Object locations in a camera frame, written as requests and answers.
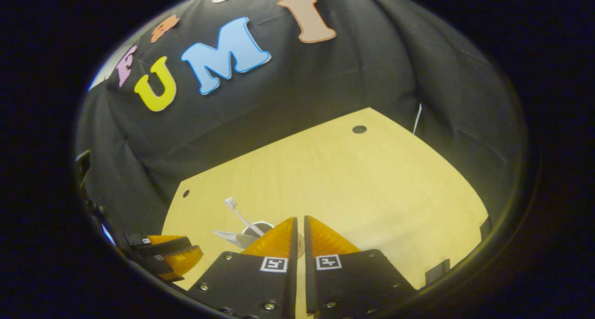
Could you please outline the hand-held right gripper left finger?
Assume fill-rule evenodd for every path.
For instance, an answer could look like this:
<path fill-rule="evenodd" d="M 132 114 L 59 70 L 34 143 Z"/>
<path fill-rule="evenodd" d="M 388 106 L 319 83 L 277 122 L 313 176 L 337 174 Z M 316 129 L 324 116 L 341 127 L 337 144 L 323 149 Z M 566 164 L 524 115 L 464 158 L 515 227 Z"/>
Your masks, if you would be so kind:
<path fill-rule="evenodd" d="M 298 222 L 289 217 L 242 253 L 224 252 L 188 290 L 215 311 L 238 319 L 293 319 Z"/>

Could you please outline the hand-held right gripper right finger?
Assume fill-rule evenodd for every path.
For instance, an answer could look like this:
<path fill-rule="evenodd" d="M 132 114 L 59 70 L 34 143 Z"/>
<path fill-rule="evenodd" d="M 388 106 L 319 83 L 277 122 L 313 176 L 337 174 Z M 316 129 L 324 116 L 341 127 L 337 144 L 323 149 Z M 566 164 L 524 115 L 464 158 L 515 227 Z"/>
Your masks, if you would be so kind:
<path fill-rule="evenodd" d="M 306 311 L 316 318 L 380 318 L 417 293 L 382 251 L 361 250 L 310 215 L 304 248 Z"/>

